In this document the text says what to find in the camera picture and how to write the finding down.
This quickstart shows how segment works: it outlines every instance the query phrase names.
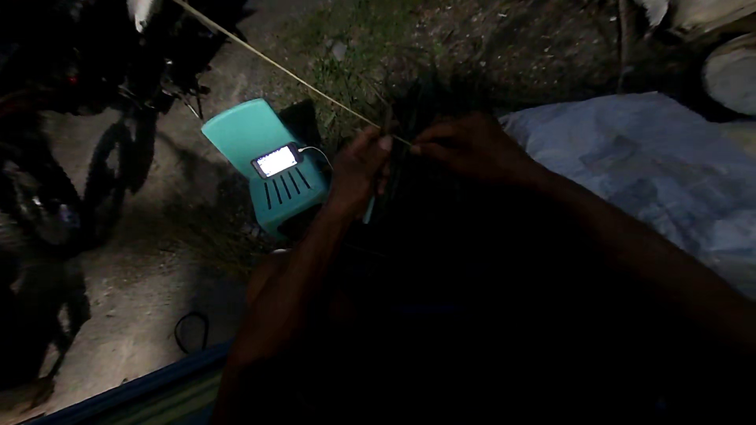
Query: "motorcycle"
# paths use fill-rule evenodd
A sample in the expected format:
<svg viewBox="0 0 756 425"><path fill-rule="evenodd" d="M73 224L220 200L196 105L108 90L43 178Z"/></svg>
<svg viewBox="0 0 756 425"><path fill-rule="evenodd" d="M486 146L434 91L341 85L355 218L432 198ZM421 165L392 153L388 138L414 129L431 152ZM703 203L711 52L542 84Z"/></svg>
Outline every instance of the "motorcycle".
<svg viewBox="0 0 756 425"><path fill-rule="evenodd" d="M129 135L153 138L157 117L176 99L203 118L200 97L209 89L198 75L226 37L173 2L29 3L0 6L0 209L45 247L75 255L102 243L114 224L98 220L98 208L118 208L126 188L144 183L149 163L135 171L129 158L150 143ZM244 3L193 6L234 28ZM48 148L39 111L90 115L106 107L122 119L95 149L81 199Z"/></svg>

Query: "motorcycle wheel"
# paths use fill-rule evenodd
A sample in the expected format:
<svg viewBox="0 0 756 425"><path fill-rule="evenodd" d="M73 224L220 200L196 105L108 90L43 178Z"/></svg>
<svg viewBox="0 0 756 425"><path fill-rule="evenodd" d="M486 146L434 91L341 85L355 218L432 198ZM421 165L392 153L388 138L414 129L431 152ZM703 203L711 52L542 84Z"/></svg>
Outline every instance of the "motorcycle wheel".
<svg viewBox="0 0 756 425"><path fill-rule="evenodd" d="M0 147L0 209L58 255L82 249L82 201L49 152Z"/></svg>

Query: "rope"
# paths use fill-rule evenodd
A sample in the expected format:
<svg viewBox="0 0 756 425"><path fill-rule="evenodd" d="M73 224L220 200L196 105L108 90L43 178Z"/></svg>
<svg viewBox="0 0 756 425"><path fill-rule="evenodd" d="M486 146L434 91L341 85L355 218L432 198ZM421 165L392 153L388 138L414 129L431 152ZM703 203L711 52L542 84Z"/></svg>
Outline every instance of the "rope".
<svg viewBox="0 0 756 425"><path fill-rule="evenodd" d="M222 26L218 25L217 23L213 22L212 20L210 20L210 18L208 18L207 16L203 15L197 9L192 8L186 2L183 2L182 0L173 0L173 1L176 2L178 5L180 5L181 7L183 7L187 12L191 13L192 15L194 15L197 19L199 19L205 25L210 26L211 28L214 28L214 29L220 31L221 33L224 33L229 39L232 39L235 42L241 44L247 50L251 51L252 53L254 53L254 54L258 55L258 56L260 56L260 58L262 58L266 62L270 63L271 65L273 65L274 67L278 68L279 70L284 71L286 74L288 74L289 76L291 76L292 78L294 78L298 82L301 82L302 84L305 85L305 87L309 88L313 92L318 93L320 96L323 96L328 101L330 101L330 102L338 105L343 110L346 110L347 112L351 113L352 115L356 116L357 118L359 118L359 119L365 121L366 123L370 124L371 126L377 128L377 129L380 128L380 126L378 124L374 123L373 121L370 121L365 116L362 116L361 114L353 111L351 108L347 107L346 105L342 104L341 102L337 101L336 99L334 99L334 98L330 97L329 95L326 95L325 93L321 92L320 90L318 90L317 88L315 88L312 84L310 84L310 83L306 82L305 80L299 78L295 73L293 73L293 72L289 71L288 69L286 69L286 68L282 67L281 65L279 65L278 62L276 62L275 60L272 60L271 58L265 56L262 52L260 52L256 48L252 47L251 45L245 43L242 39L240 39L239 37L236 37L234 34L232 34L227 29L225 29ZM403 138L400 138L400 137L395 136L395 135L393 135L392 137L395 138L395 139L397 139L397 140L399 140L399 141L401 141L402 143L406 144L407 146L412 146L412 144L410 142L404 140Z"/></svg>

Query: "white bag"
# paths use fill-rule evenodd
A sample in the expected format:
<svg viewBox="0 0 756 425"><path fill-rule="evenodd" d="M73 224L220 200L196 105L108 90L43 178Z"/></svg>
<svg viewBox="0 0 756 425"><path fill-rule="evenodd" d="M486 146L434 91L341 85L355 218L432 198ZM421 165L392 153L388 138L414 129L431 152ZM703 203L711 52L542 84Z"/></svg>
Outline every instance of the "white bag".
<svg viewBox="0 0 756 425"><path fill-rule="evenodd" d="M716 124L659 93L546 105L500 122L539 163L756 299L756 161Z"/></svg>

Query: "dirt ground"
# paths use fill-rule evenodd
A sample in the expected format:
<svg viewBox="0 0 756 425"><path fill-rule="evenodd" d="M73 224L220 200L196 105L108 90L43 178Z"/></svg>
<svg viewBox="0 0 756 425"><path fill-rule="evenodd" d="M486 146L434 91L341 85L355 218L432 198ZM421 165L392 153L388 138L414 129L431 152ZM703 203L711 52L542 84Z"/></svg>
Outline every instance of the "dirt ground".
<svg viewBox="0 0 756 425"><path fill-rule="evenodd" d="M249 5L256 13L238 27L251 45L376 122L384 100L401 96L430 72L443 82L464 82L502 110L618 89L614 1L250 0ZM634 23L641 21L634 17ZM667 45L643 41L641 23L632 31L625 88L692 98L695 106L694 96L686 95L686 76L710 40ZM265 98L276 110L312 99L329 154L364 125L239 45L227 44L211 67L200 80L210 88L203 99L207 118L253 98ZM45 117L54 155L83 194L89 161L119 113ZM39 259L19 247L23 244L5 248L23 258L21 287L53 281L35 275L43 270L70 289L49 306L52 314L45 311L49 320L62 315L62 322L78 317L83 323L78 333L68 329L75 338L53 379L0 394L0 423L49 414L183 358L173 328L190 311L209 316L211 344L233 336L243 310L244 277L256 258L287 243L268 239L256 226L245 181L202 136L201 125L180 103L160 118L154 143L143 152L150 164L147 180L135 193L125 193L102 247L64 264ZM30 311L42 308L37 301L47 296L45 287L25 292ZM196 348L201 327L189 324L182 333ZM39 348L35 358L46 358L31 362L40 377L57 356L50 339L41 333L33 344Z"/></svg>

